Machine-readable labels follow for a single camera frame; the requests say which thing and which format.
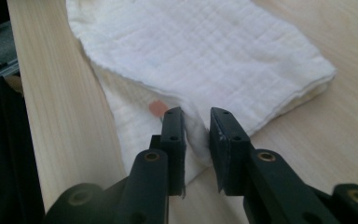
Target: light wood surface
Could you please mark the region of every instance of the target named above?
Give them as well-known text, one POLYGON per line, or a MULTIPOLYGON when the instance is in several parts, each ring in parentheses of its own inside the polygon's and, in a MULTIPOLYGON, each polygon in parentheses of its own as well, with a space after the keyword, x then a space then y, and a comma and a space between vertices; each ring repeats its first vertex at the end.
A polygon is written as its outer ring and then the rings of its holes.
MULTIPOLYGON (((325 192, 358 183, 358 1, 255 2, 296 25, 337 77, 323 95, 255 134, 254 145, 282 154, 306 183, 325 192)), ((114 184, 125 175, 114 119, 69 29, 64 0, 8 6, 46 208, 74 184, 114 184)), ((241 198, 217 194, 213 169, 170 204, 170 223, 247 223, 241 198)))

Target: muslin cloth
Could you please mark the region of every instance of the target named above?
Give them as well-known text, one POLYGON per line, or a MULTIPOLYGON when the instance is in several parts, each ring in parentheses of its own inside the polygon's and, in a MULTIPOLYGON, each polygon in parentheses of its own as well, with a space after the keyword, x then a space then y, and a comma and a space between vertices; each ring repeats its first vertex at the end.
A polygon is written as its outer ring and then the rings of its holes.
POLYGON ((67 0, 70 27, 114 115, 129 173, 181 106, 186 182, 211 165, 212 106, 248 134, 325 90, 335 68, 295 26, 249 0, 67 0))

